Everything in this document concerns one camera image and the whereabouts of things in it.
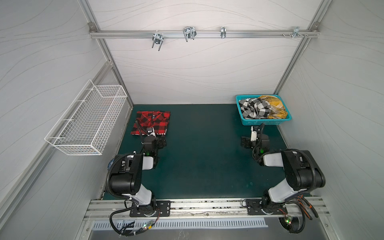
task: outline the red plaid shirt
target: red plaid shirt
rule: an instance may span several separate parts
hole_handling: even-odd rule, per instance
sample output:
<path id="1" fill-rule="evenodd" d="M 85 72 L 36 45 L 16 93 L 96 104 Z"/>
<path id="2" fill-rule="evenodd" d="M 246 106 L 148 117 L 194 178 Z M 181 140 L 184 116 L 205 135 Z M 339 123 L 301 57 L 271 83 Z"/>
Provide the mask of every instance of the red plaid shirt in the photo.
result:
<path id="1" fill-rule="evenodd" d="M 160 111 L 138 111 L 136 113 L 136 119 L 139 121 L 140 125 L 144 128 L 155 129 L 156 135 L 165 135 L 167 132 L 167 126 L 169 123 L 170 112 L 160 112 Z M 136 123 L 133 125 L 132 135 L 140 135 Z"/>

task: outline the clothing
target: clothing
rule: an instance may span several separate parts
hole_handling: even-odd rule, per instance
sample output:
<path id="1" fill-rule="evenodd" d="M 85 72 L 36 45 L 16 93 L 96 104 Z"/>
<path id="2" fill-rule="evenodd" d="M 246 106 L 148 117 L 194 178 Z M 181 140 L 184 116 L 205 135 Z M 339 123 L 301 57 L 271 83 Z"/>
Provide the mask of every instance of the clothing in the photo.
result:
<path id="1" fill-rule="evenodd" d="M 239 100 L 239 105 L 244 119 L 266 118 L 271 111 L 267 101 L 257 98 Z"/>
<path id="2" fill-rule="evenodd" d="M 170 112 L 161 111 L 138 111 L 136 113 L 136 120 L 144 128 L 153 127 L 156 135 L 165 135 L 169 124 Z M 132 135 L 140 135 L 136 123 L 133 125 Z"/>
<path id="3" fill-rule="evenodd" d="M 262 95 L 258 97 L 259 100 L 267 101 L 271 104 L 271 112 L 267 116 L 269 119 L 284 119 L 288 117 L 288 112 L 281 100 L 275 96 Z"/>

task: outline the teal plastic basket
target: teal plastic basket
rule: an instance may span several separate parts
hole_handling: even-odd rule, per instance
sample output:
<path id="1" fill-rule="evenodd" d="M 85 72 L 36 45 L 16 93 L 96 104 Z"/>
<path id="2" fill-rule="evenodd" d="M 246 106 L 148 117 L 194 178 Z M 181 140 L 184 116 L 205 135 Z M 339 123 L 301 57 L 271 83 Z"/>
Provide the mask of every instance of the teal plastic basket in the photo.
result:
<path id="1" fill-rule="evenodd" d="M 241 122 L 243 125 L 245 126 L 253 126 L 253 125 L 260 125 L 262 123 L 264 123 L 265 125 L 279 125 L 280 123 L 282 122 L 285 122 L 285 121 L 289 121 L 292 119 L 291 117 L 291 114 L 289 113 L 288 111 L 288 108 L 287 106 L 285 106 L 285 103 L 284 101 L 281 99 L 280 96 L 278 95 L 272 95 L 272 94 L 263 94 L 263 95 L 269 95 L 269 96 L 275 96 L 277 98 L 279 98 L 281 100 L 281 102 L 283 103 L 284 107 L 285 107 L 285 110 L 287 111 L 288 113 L 288 116 L 287 118 L 285 119 L 245 119 L 243 117 L 243 115 L 241 114 L 241 110 L 240 110 L 240 105 L 239 105 L 239 100 L 242 100 L 242 99 L 247 99 L 247 98 L 258 98 L 262 95 L 237 95 L 236 96 L 236 104 L 237 104 L 237 110 L 239 111 L 239 114 L 240 114 L 240 118 L 241 118 Z"/>

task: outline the green table surface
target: green table surface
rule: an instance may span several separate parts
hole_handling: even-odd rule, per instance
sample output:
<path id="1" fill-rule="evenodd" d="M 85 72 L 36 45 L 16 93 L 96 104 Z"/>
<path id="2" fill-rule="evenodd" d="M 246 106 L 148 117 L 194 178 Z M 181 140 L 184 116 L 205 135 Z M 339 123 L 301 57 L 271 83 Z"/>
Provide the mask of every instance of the green table surface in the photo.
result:
<path id="1" fill-rule="evenodd" d="M 155 169 L 144 170 L 142 184 L 156 199 L 261 197 L 284 179 L 281 167 L 259 166 L 251 149 L 240 146 L 250 136 L 235 104 L 135 105 L 119 154 L 140 152 L 140 136 L 131 135 L 137 111 L 170 111 L 167 146 Z M 270 149 L 285 149 L 276 126 L 265 126 Z M 114 199 L 107 192 L 104 200 Z"/>

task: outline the aluminum rail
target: aluminum rail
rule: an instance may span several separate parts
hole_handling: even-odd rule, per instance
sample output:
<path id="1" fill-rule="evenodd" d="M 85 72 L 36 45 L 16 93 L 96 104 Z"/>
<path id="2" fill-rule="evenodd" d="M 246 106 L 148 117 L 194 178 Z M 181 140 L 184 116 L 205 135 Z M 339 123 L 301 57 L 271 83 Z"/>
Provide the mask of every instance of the aluminum rail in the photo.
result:
<path id="1" fill-rule="evenodd" d="M 95 31 L 90 32 L 92 38 L 150 38 L 153 34 L 161 34 L 164 38 L 185 38 L 182 30 L 154 31 Z M 225 38 L 291 38 L 294 30 L 226 30 Z M 299 30 L 296 38 L 317 38 L 319 31 Z M 195 38 L 222 38 L 221 31 L 196 30 Z"/>

